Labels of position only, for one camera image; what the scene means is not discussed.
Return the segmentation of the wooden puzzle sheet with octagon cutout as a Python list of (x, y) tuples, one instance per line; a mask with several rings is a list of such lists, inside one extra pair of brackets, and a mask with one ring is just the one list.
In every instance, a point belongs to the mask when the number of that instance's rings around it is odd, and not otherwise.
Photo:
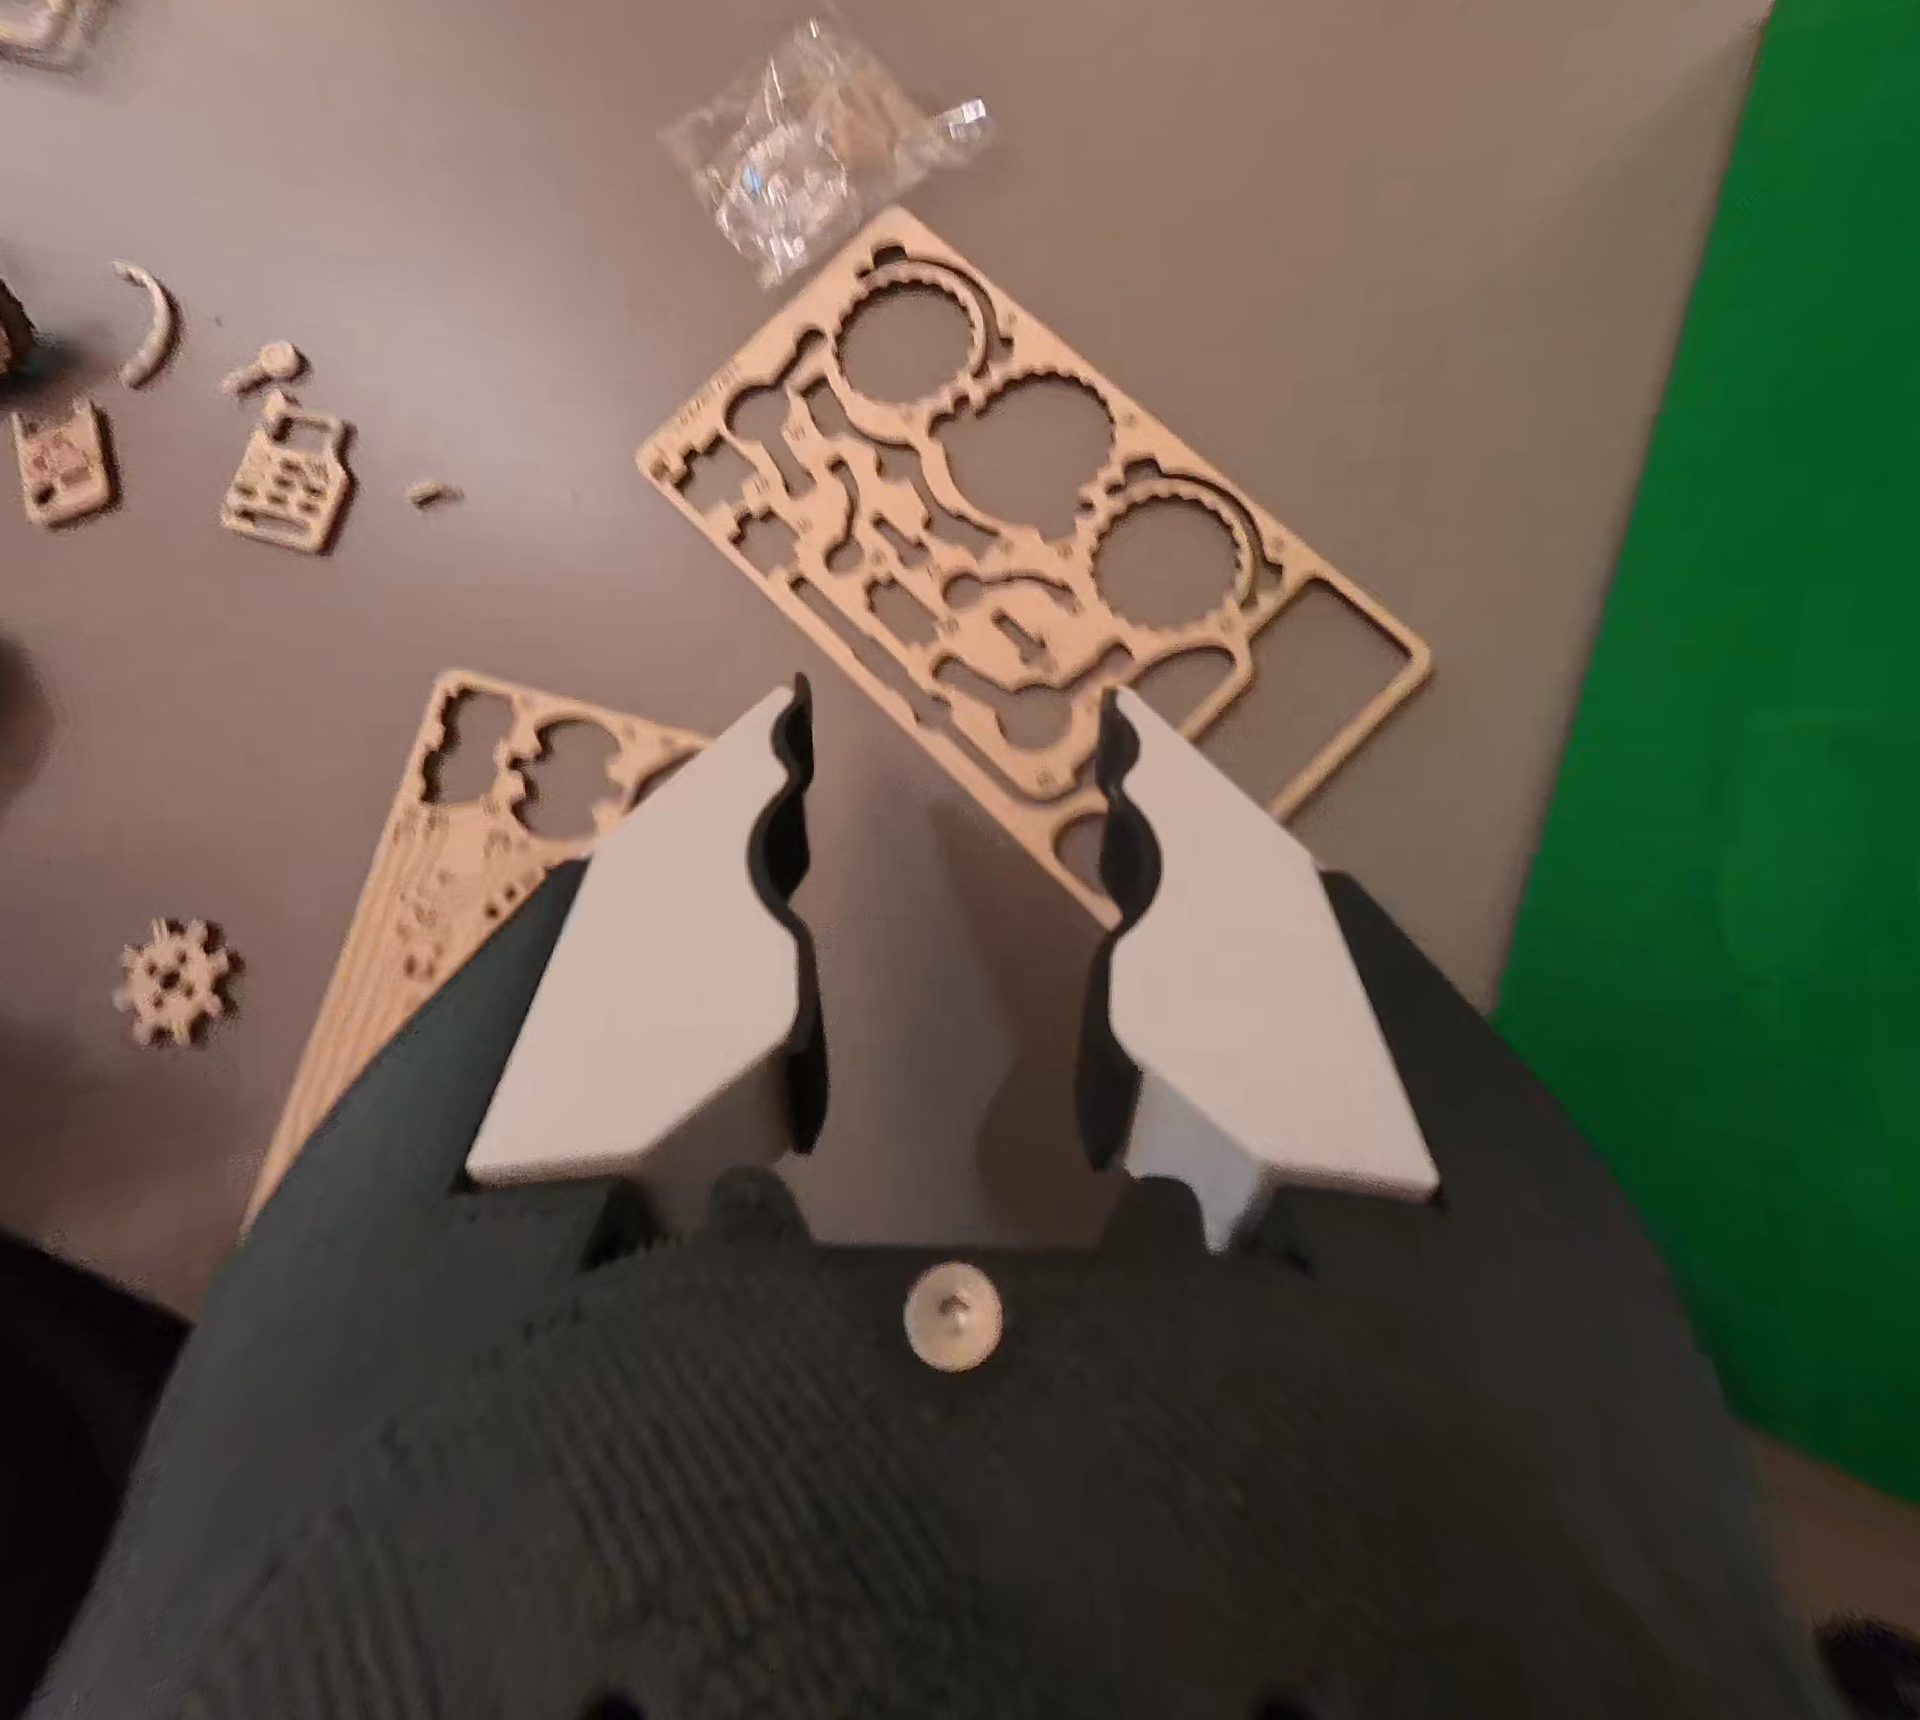
[[(504, 714), (473, 793), (437, 784), (439, 762), (459, 737), (460, 709), (493, 700)], [(538, 835), (525, 813), (532, 769), (564, 727), (611, 740), (605, 787), (588, 801), (586, 827)], [(678, 767), (711, 744), (683, 727), (624, 714), (596, 702), (452, 668), (437, 676), (389, 818), (374, 847), (349, 932), (323, 994), (261, 1171), (245, 1229), (276, 1195), (308, 1141), (324, 1127), (368, 1065), (460, 973), (543, 881), (588, 855)]]

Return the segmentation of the flat wooden gear wheel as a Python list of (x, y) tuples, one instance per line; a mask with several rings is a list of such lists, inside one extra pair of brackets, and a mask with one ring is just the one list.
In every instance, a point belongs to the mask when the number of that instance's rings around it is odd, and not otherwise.
[(113, 1009), (142, 1050), (197, 1048), (231, 1015), (237, 973), (238, 956), (216, 923), (156, 916), (118, 951)]

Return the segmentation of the small square wooden piece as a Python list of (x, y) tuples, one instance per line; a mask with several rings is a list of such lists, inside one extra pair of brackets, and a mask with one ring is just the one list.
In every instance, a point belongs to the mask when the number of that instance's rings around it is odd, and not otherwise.
[(81, 394), (61, 418), (11, 414), (13, 452), (26, 520), (43, 533), (84, 525), (121, 499), (113, 428), (99, 403)]

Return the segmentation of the green partition board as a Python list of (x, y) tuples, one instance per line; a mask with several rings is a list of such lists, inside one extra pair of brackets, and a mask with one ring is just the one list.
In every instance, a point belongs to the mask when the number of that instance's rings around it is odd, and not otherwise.
[(1497, 1029), (1735, 1413), (1919, 1498), (1919, 0), (1775, 0)]

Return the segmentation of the curved toothed wooden piece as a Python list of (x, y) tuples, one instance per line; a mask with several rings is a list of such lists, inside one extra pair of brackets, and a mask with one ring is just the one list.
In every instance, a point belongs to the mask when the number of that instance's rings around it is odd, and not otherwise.
[(181, 346), (181, 306), (168, 284), (138, 262), (114, 258), (110, 275), (145, 303), (147, 329), (117, 368), (117, 383), (130, 394), (147, 392), (171, 368)]

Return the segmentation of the wooden grid piece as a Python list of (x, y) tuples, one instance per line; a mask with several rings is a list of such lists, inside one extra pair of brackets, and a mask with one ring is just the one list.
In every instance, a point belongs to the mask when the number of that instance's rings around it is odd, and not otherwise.
[(223, 494), (223, 530), (294, 554), (324, 557), (354, 491), (352, 436), (349, 421), (273, 388)]

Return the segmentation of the person's dark clothing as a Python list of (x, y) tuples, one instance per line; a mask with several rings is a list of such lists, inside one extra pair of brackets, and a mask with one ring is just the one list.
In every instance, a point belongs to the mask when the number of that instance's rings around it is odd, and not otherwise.
[(192, 1325), (2, 1232), (2, 1715), (84, 1604)]

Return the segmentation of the grey desk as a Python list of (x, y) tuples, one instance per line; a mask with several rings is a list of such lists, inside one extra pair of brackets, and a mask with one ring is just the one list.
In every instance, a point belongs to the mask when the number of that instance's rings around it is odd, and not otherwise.
[[(822, 3), (997, 115), (917, 217), (1433, 647), (1302, 832), (1490, 1007), (1773, 0), (117, 0), (4, 62), (34, 406), (122, 487), (43, 533), (4, 462), (4, 1229), (199, 1310), (443, 671), (718, 735), (803, 668), (811, 1221), (1092, 1239), (1091, 916), (637, 470), (774, 310), (659, 133)], [(280, 340), (323, 557), (221, 522)], [(114, 1009), (156, 919), (238, 956), (197, 1048)]]

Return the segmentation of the clear plastic bag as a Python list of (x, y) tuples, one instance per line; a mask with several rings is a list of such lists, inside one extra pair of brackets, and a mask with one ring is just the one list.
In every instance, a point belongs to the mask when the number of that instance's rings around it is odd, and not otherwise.
[(984, 99), (929, 110), (829, 7), (657, 133), (756, 283), (777, 291), (929, 179), (997, 143)]

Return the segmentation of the wooden sheet with gear cutouts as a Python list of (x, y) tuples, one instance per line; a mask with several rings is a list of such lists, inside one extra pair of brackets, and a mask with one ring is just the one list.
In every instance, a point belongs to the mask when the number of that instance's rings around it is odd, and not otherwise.
[[(1036, 390), (1079, 397), (1103, 435), (1061, 528), (992, 509), (957, 464), (965, 428)], [(833, 255), (637, 470), (1103, 921), (1112, 904), (1065, 845), (1103, 818), (1111, 691), (1220, 659), (1179, 724), (1198, 743), (1257, 691), (1261, 640), (1308, 597), (1333, 598), (1397, 668), (1264, 804), (1288, 822), (1435, 675), (1417, 631), (903, 204)], [(1165, 626), (1101, 579), (1125, 525), (1158, 509), (1191, 510), (1227, 546), (1218, 597)]]

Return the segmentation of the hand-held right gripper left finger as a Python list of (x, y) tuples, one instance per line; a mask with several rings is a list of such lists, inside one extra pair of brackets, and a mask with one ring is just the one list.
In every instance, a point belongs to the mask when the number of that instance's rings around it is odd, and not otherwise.
[(795, 676), (593, 847), (469, 1150), (487, 1188), (709, 1188), (815, 1152), (830, 1067)]

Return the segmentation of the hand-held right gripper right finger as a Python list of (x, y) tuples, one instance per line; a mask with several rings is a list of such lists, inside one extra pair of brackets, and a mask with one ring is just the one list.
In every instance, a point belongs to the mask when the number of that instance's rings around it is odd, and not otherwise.
[(1077, 1042), (1099, 1174), (1191, 1193), (1212, 1254), (1284, 1190), (1433, 1207), (1443, 1172), (1315, 855), (1144, 698), (1099, 709), (1112, 907)]

